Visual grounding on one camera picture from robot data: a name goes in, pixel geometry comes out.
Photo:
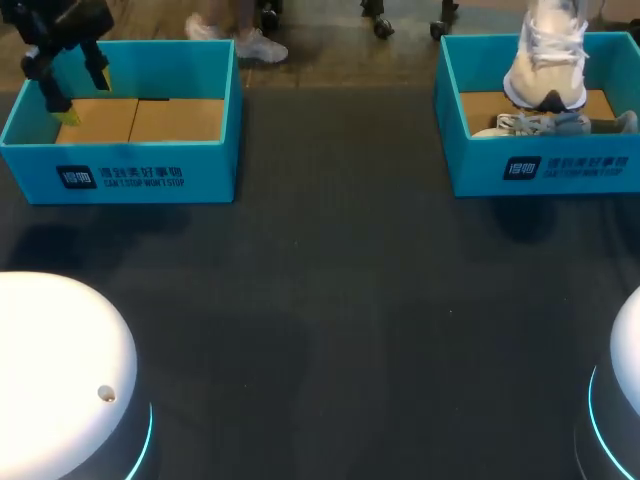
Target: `glowing blue light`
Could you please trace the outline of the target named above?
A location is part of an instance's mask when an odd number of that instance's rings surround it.
[[[133,466],[133,468],[129,472],[129,475],[127,475],[124,480],[131,480],[135,476],[135,474],[138,473],[138,469],[140,468],[140,465],[142,465],[142,460],[144,459],[144,456],[147,454],[147,450],[149,449],[149,444],[151,443],[152,429],[153,429],[153,408],[151,407],[151,404],[149,404],[149,429],[147,430],[147,439],[144,441],[144,446],[142,447],[142,451],[140,452],[140,456],[138,457],[136,464]]]
[[[616,467],[618,467],[618,470],[620,470],[620,472],[625,477],[627,477],[628,480],[635,480],[631,475],[629,475],[629,472],[627,472],[624,469],[624,467],[622,465],[620,465],[620,463],[616,460],[616,457],[613,456],[613,454],[611,453],[611,450],[609,450],[609,447],[607,447],[607,444],[604,443],[604,440],[602,439],[602,435],[600,435],[600,430],[598,430],[598,426],[596,425],[596,419],[593,416],[593,407],[591,405],[591,388],[593,386],[593,379],[596,376],[596,368],[593,369],[593,373],[591,374],[591,380],[589,381],[589,415],[591,416],[591,423],[593,424],[593,430],[596,432],[596,436],[598,437],[598,440],[600,441],[600,445],[602,445],[602,448],[604,449],[605,453],[609,456],[609,458],[611,459],[613,464]]]

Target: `white robot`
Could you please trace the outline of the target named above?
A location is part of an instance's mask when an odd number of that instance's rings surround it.
[[[0,478],[157,478],[155,419],[124,319],[80,282],[0,273]]]
[[[640,479],[640,288],[616,317],[574,435],[585,480]]]

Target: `shoe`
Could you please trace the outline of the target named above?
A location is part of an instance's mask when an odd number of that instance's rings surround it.
[[[615,120],[591,120],[591,133],[595,134],[634,134],[638,131],[638,116],[631,110]]]
[[[545,115],[525,116],[498,115],[496,128],[488,128],[474,137],[511,137],[535,135],[590,135],[590,134],[637,134],[638,116],[628,111],[615,120],[590,120],[578,113],[561,113],[555,117]]]
[[[222,40],[226,38],[218,27],[206,25],[197,13],[187,18],[184,31],[189,40]]]
[[[266,63],[282,62],[289,55],[286,47],[269,40],[256,29],[243,39],[236,38],[236,53],[238,58],[251,58]]]
[[[518,53],[504,78],[504,91],[514,105],[553,113],[578,110],[585,105],[587,3],[535,0],[529,8]]]

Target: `blue box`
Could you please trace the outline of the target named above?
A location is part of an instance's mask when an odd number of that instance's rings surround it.
[[[54,63],[69,98],[224,99],[220,139],[55,144],[60,123],[45,110],[37,84],[27,81],[0,137],[0,153],[29,203],[233,201],[242,119],[233,42],[116,41],[100,42],[100,48],[109,58],[113,92],[96,90],[75,49]]]
[[[460,94],[502,92],[517,48],[517,35],[442,39],[434,105],[455,195],[640,192],[640,135],[471,137]],[[587,33],[585,50],[587,89],[603,90],[616,116],[640,115],[640,50],[631,36]]]

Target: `open cardboard box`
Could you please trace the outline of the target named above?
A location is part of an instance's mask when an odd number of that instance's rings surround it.
[[[61,125],[57,144],[218,141],[224,100],[76,99],[82,123]]]
[[[640,114],[640,50],[628,33],[587,33],[583,110],[611,120]],[[640,192],[640,135],[473,135],[517,113],[503,79],[518,35],[451,35],[441,43],[434,106],[456,196]]]
[[[80,49],[54,72],[79,126],[61,125],[25,82],[0,153],[32,204],[213,203],[235,193],[242,86],[231,41],[100,42],[113,92]]]

